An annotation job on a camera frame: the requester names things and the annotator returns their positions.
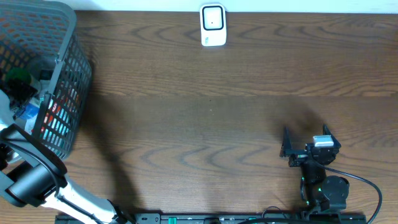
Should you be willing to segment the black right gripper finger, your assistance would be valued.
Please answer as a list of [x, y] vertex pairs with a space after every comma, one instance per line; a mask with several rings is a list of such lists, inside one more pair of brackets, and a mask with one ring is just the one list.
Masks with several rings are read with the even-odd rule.
[[282, 138], [282, 146], [280, 150], [280, 157], [289, 157], [291, 154], [293, 154], [293, 148], [292, 148], [292, 143], [289, 137], [289, 130], [287, 127], [284, 127], [283, 130], [283, 138]]
[[323, 125], [323, 135], [329, 135], [329, 136], [332, 135], [331, 131], [329, 130], [326, 124]]

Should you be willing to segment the green lid white jar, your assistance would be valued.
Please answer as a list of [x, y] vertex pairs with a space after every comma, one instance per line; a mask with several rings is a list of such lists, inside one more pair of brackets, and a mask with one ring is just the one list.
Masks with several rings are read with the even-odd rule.
[[41, 90], [41, 84], [34, 76], [32, 76], [26, 69], [14, 67], [10, 69], [5, 77], [5, 81], [9, 82], [10, 80], [17, 80], [25, 83], [26, 85], [30, 85], [35, 88], [37, 91]]

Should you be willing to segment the white blue labelled jar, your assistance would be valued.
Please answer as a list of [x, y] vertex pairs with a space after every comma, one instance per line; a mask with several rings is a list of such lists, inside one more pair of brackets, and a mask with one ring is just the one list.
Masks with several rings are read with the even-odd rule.
[[18, 110], [14, 114], [14, 117], [23, 120], [32, 119], [38, 114], [39, 108], [40, 108], [40, 100], [36, 98], [31, 98], [28, 103], [18, 108]]

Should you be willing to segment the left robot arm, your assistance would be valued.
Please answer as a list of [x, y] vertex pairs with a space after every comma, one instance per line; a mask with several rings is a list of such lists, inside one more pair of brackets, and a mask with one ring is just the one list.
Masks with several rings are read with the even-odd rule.
[[24, 159], [10, 173], [2, 174], [1, 195], [9, 203], [54, 208], [82, 223], [136, 222], [111, 201], [92, 195], [70, 180], [59, 157], [15, 124], [1, 131], [1, 143]]

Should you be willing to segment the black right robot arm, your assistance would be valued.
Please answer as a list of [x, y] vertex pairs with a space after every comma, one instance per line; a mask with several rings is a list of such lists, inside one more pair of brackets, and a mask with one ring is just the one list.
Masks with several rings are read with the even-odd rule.
[[326, 174], [326, 167], [336, 159], [341, 144], [323, 125], [323, 134], [314, 136], [304, 149], [294, 149], [289, 131], [284, 128], [280, 157], [289, 159], [289, 167], [299, 167], [302, 172], [301, 197], [307, 202], [303, 216], [338, 213], [346, 208], [349, 182], [344, 177]]

